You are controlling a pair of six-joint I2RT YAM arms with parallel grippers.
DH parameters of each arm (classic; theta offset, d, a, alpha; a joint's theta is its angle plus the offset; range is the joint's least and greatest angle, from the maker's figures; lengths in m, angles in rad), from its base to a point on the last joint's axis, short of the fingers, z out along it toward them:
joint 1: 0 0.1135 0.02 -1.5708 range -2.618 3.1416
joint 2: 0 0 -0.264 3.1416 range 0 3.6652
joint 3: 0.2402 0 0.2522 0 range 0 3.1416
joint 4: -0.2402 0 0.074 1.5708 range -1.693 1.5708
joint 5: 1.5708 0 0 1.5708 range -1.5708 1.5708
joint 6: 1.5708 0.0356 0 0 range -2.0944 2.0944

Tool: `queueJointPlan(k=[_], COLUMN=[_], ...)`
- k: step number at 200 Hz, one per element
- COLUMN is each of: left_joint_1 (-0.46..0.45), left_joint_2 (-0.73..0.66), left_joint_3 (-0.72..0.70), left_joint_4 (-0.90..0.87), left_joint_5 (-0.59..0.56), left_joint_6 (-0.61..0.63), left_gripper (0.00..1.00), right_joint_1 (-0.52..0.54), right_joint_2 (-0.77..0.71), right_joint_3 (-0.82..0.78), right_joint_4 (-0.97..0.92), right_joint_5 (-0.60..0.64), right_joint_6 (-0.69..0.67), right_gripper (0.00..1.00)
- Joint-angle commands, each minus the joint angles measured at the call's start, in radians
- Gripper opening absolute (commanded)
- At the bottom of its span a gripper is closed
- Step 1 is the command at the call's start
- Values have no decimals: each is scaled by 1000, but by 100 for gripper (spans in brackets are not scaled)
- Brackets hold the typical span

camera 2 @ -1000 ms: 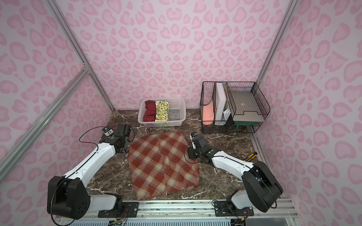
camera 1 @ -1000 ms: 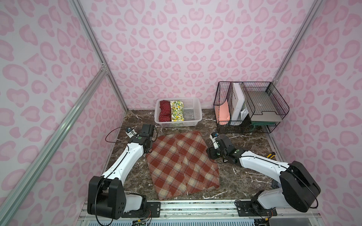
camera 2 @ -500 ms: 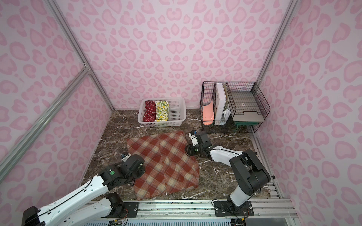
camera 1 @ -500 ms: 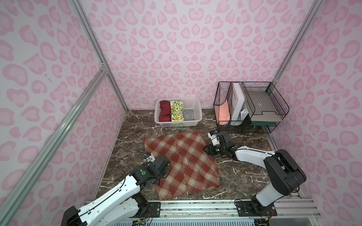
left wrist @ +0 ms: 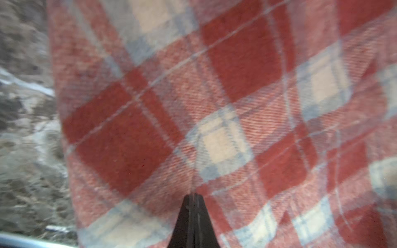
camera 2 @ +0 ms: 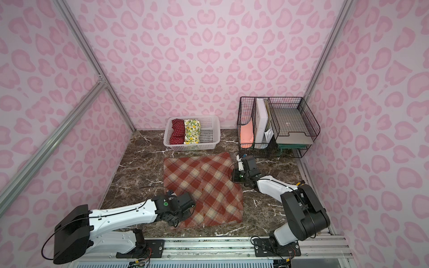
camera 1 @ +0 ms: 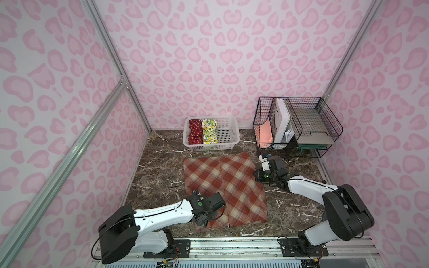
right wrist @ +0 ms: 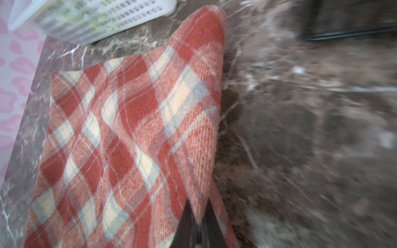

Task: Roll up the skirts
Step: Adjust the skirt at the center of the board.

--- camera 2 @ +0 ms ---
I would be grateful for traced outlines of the red plaid skirt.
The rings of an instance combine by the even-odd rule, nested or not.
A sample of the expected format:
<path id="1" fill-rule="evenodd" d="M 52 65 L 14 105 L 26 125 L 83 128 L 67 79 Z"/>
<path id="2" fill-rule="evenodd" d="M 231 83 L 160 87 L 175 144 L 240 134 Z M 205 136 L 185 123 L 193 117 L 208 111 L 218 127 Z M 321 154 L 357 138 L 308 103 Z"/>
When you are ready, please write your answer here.
<path id="1" fill-rule="evenodd" d="M 241 186 L 231 181 L 233 167 L 228 152 L 164 159 L 164 186 L 176 195 L 189 193 L 196 203 L 179 229 L 242 222 L 244 197 Z"/>

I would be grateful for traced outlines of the lemon print skirt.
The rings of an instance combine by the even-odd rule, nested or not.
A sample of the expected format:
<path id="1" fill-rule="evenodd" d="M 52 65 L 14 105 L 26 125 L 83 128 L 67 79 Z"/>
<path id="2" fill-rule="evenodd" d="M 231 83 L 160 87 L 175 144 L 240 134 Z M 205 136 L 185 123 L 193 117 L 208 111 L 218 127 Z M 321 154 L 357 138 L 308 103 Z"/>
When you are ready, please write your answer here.
<path id="1" fill-rule="evenodd" d="M 201 123 L 197 119 L 185 119 L 185 142 L 184 144 L 199 144 L 201 134 Z"/>

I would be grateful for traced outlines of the red polka dot skirt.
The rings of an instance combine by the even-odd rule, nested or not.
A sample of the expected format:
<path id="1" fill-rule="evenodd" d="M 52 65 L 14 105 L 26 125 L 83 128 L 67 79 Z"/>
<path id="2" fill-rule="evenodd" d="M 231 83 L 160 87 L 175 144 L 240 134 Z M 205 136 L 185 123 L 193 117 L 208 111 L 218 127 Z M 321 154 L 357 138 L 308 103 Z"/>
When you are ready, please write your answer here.
<path id="1" fill-rule="evenodd" d="M 172 120 L 172 134 L 169 139 L 171 145 L 183 145 L 185 142 L 185 125 L 183 119 Z"/>

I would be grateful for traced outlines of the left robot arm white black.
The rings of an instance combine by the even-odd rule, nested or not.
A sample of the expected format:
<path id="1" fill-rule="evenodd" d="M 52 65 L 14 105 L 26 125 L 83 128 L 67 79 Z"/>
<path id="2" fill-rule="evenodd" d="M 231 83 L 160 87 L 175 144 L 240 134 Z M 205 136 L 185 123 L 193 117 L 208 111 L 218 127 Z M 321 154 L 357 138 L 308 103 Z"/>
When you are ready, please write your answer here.
<path id="1" fill-rule="evenodd" d="M 114 209 L 75 207 L 59 222 L 50 238 L 54 241 L 55 265 L 68 264 L 88 253 L 110 252 L 116 259 L 130 259 L 129 267 L 161 258 L 165 241 L 147 240 L 138 224 L 166 222 L 177 227 L 189 219 L 196 203 L 189 193 L 167 191 L 141 203 Z"/>

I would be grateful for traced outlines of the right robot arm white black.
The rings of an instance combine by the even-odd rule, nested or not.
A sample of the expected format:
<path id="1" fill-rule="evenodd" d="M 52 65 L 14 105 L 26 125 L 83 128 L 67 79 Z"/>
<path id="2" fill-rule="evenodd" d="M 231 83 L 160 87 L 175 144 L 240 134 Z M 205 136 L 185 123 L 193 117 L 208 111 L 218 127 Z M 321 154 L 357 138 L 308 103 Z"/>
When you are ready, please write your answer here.
<path id="1" fill-rule="evenodd" d="M 270 234 L 273 246 L 287 246 L 296 241 L 315 238 L 331 221 L 316 193 L 306 183 L 288 184 L 260 171 L 254 157 L 236 157 L 231 174 L 233 183 L 242 184 L 280 202 L 287 222 Z"/>

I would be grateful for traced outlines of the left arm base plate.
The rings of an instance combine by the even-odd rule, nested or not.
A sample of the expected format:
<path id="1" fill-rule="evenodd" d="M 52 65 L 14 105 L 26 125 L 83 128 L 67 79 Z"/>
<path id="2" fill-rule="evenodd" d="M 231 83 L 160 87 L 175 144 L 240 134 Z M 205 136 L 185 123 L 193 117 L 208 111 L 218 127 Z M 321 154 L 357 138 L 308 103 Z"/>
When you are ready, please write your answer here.
<path id="1" fill-rule="evenodd" d="M 165 240 L 145 240 L 144 243 L 137 242 L 136 246 L 127 253 L 116 253 L 116 259 L 146 259 L 162 258 Z"/>

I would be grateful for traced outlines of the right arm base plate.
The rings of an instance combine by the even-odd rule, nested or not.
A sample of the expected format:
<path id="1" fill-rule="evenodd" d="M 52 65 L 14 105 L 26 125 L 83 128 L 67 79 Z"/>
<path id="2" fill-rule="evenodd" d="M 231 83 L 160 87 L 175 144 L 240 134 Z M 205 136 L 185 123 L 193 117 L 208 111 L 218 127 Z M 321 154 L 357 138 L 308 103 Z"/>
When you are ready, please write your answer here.
<path id="1" fill-rule="evenodd" d="M 256 257 L 283 257 L 292 259 L 301 256 L 301 248 L 297 241 L 280 245 L 273 237 L 267 239 L 253 236 L 250 242 L 254 247 Z"/>

